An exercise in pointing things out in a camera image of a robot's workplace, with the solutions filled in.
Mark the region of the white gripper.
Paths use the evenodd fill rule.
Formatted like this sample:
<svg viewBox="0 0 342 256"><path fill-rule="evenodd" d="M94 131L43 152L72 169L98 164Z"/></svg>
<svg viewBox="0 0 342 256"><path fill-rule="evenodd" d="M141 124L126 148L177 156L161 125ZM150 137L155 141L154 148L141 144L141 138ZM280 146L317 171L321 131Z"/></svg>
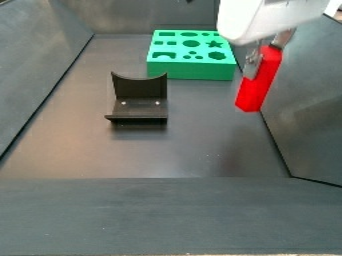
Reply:
<svg viewBox="0 0 342 256"><path fill-rule="evenodd" d="M270 46L282 50L296 33L296 27L321 17L330 0L221 0L217 29L235 45L276 35ZM253 80L264 59L257 47L247 55L243 76Z"/></svg>

